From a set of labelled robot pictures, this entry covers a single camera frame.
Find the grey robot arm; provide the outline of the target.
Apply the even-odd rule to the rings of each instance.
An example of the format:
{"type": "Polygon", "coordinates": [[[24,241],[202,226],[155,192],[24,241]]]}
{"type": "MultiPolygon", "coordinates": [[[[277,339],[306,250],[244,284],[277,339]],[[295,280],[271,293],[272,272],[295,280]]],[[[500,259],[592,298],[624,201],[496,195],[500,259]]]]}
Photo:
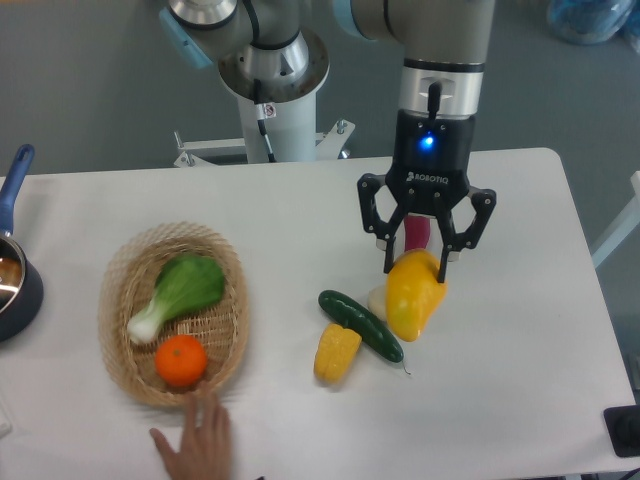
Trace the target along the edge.
{"type": "MultiPolygon", "coordinates": [[[[358,38],[394,41],[404,50],[392,164],[358,183],[365,231],[385,268],[395,262],[396,232],[410,216],[433,218],[441,256],[476,247],[496,203],[473,187],[467,168],[495,5],[491,1],[336,1],[334,17],[358,38]]],[[[329,59],[302,26],[295,1],[168,1],[160,23],[196,68],[215,66],[237,98],[252,163],[312,160],[313,100],[329,59]]]]}

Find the bare human hand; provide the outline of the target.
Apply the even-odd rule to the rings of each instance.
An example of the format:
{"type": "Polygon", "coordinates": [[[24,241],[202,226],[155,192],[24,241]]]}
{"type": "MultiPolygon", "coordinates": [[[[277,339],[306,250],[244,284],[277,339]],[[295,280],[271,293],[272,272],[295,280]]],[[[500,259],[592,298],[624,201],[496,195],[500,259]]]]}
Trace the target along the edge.
{"type": "Polygon", "coordinates": [[[215,389],[201,383],[184,405],[180,445],[174,450],[156,428],[149,434],[170,479],[230,479],[232,436],[228,410],[215,389]]]}

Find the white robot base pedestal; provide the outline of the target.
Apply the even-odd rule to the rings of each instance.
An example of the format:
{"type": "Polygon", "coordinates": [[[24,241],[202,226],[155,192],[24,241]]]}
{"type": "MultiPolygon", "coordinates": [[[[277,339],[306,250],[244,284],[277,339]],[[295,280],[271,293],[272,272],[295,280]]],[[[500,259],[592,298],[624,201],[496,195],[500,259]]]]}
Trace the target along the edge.
{"type": "Polygon", "coordinates": [[[174,134],[179,168],[221,163],[258,164],[344,159],[354,123],[340,118],[326,132],[316,129],[316,94],[284,103],[256,104],[237,98],[240,138],[187,141],[174,134]]]}

